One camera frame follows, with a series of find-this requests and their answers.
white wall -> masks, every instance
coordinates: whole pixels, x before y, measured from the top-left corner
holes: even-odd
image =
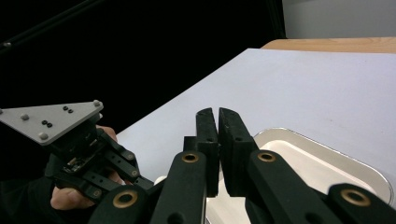
[[[396,0],[282,0],[286,37],[396,36]]]

triangular metal plate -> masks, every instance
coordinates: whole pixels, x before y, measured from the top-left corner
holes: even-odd
[[[0,109],[0,121],[46,146],[104,108],[102,102]]]

white tray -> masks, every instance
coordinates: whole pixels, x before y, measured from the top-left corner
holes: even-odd
[[[294,171],[313,189],[327,194],[331,185],[350,183],[370,190],[391,204],[393,191],[388,180],[377,170],[303,135],[284,128],[264,130],[254,136],[260,149],[280,154]],[[219,177],[219,195],[208,198],[207,222],[211,224],[249,223],[245,198],[232,198]]]

white table surface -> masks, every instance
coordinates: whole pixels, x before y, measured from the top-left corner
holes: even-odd
[[[238,112],[252,136],[278,127],[300,133],[396,187],[396,54],[247,49],[120,132],[119,143],[155,180],[167,175],[184,136],[196,135],[195,114],[208,107],[216,122],[220,107]]]

human hand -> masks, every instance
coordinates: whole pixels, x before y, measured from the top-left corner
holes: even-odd
[[[117,142],[116,132],[106,126],[96,125],[96,128],[103,129],[114,141]],[[117,174],[117,172],[112,171],[108,177],[109,179],[117,182],[119,184],[123,183],[123,180]],[[80,193],[76,189],[72,188],[64,188],[59,189],[54,187],[52,191],[52,198],[50,200],[50,204],[54,209],[58,210],[70,210],[70,209],[84,209],[94,205],[94,202],[84,197],[82,193]]]

